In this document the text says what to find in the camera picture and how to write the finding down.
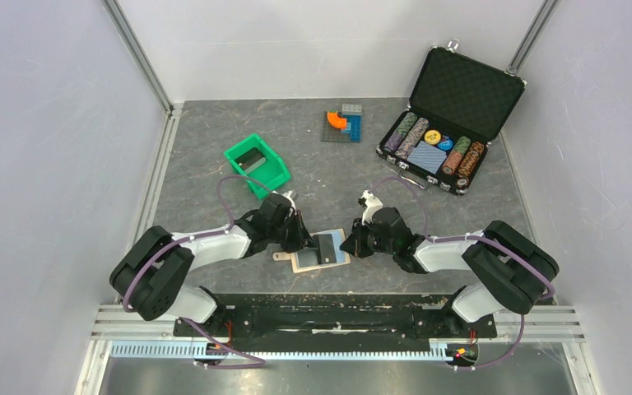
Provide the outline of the beige leather card holder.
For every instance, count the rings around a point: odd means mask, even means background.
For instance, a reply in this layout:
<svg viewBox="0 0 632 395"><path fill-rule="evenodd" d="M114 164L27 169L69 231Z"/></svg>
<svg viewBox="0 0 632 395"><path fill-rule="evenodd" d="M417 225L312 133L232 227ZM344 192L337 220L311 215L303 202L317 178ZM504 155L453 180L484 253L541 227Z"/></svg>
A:
<svg viewBox="0 0 632 395"><path fill-rule="evenodd" d="M312 236L314 237L315 235L319 235L319 234L333 234L333 241L334 241L334 245L337 251L337 263L332 263L332 264L326 264L326 265L318 265L318 267L315 270L309 270L309 271L305 271L305 272L312 272L312 271L317 271L317 270L321 270L321 269L329 269L329 268L333 268L333 267L339 267L339 266L344 266L347 265L351 262L351 256L348 253L345 253L343 251L341 251L339 249L341 243L345 240L345 231L340 228L340 229L334 229L334 230L324 230L324 231L320 231L320 232L316 232L313 233ZM275 252L272 255L272 259L276 262L280 262L280 261L289 261L291 264L291 268L292 268L292 272L295 274L298 273L303 273L303 272L294 272L293 270L293 264L295 261L295 255L296 253L286 253L286 252Z"/></svg>

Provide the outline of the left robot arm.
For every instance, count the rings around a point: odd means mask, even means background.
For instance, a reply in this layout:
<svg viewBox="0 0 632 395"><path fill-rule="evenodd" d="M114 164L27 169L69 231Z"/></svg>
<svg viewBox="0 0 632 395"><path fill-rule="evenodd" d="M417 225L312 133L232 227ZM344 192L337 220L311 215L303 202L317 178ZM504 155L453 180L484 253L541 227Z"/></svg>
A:
<svg viewBox="0 0 632 395"><path fill-rule="evenodd" d="M171 233L152 226L113 269L109 284L122 296L123 308L146 321L171 314L193 320L206 335L216 335L225 326L225 312L209 290L188 283L188 274L213 263L252 257L271 244L287 253L319 248L287 194L269 193L259 208L212 230Z"/></svg>

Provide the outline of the dark card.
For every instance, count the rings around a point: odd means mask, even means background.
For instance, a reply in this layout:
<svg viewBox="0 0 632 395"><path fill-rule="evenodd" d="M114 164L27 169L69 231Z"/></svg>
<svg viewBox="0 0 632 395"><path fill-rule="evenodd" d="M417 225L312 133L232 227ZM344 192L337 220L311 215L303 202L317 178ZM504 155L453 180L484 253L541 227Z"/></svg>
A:
<svg viewBox="0 0 632 395"><path fill-rule="evenodd" d="M245 174L250 174L266 164L267 158L258 148L253 147L239 156L235 161Z"/></svg>

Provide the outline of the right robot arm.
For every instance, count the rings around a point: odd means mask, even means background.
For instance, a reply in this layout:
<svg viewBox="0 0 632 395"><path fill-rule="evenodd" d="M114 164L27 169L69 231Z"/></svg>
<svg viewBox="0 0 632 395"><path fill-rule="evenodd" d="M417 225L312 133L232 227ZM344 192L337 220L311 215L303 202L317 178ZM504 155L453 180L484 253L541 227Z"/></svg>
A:
<svg viewBox="0 0 632 395"><path fill-rule="evenodd" d="M442 314L444 329L454 336L502 309L529 313L536 302L555 294L552 282L560 271L555 259L503 221L465 235L433 237L412 232L394 207L354 220L340 249L357 258L390 255L410 273L472 272L477 282L463 286Z"/></svg>

